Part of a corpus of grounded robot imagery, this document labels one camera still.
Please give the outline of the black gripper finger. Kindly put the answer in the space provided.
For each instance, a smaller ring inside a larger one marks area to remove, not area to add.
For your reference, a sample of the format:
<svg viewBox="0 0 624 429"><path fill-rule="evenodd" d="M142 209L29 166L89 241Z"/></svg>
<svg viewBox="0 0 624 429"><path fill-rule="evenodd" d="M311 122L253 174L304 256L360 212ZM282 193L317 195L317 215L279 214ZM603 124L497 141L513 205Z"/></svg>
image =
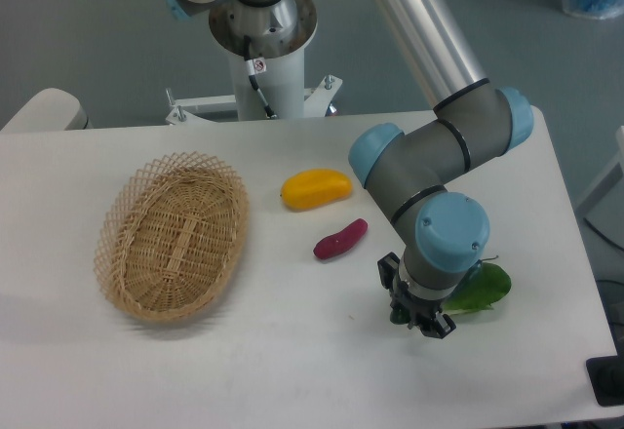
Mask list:
<svg viewBox="0 0 624 429"><path fill-rule="evenodd" d="M412 312L409 307L404 304L395 303L391 306L389 320L394 325L410 326L412 324Z"/></svg>
<svg viewBox="0 0 624 429"><path fill-rule="evenodd" d="M456 329L456 324L448 314L439 312L432 317L423 318L419 329L426 337L443 339Z"/></svg>

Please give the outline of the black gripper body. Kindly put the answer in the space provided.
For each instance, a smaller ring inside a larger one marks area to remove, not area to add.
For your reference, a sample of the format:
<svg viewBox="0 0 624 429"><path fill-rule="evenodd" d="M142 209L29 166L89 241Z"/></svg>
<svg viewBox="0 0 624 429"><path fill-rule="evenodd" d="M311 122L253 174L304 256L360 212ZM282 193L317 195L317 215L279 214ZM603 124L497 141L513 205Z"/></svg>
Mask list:
<svg viewBox="0 0 624 429"><path fill-rule="evenodd" d="M388 291L390 307L404 304L412 312L412 324L408 328L419 328L420 321L443 312L442 304L450 296L451 289L432 290L417 283L408 272L405 263L394 253L389 253L377 262L381 286Z"/></svg>

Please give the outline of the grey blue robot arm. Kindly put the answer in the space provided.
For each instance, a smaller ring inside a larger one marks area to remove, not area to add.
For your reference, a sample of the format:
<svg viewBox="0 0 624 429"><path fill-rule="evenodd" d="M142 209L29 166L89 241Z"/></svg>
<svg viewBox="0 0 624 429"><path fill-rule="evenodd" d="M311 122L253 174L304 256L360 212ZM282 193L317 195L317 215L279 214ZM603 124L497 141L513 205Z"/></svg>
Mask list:
<svg viewBox="0 0 624 429"><path fill-rule="evenodd" d="M316 32L311 0L165 0L179 19L207 13L231 57L242 121L300 118L302 52ZM444 0L375 0L433 107L411 133L377 125L357 138L349 164L405 244L378 263L391 319L442 338L455 328L443 304L477 265L489 222L475 200L447 184L506 154L533 129L532 108L512 88L494 88Z"/></svg>

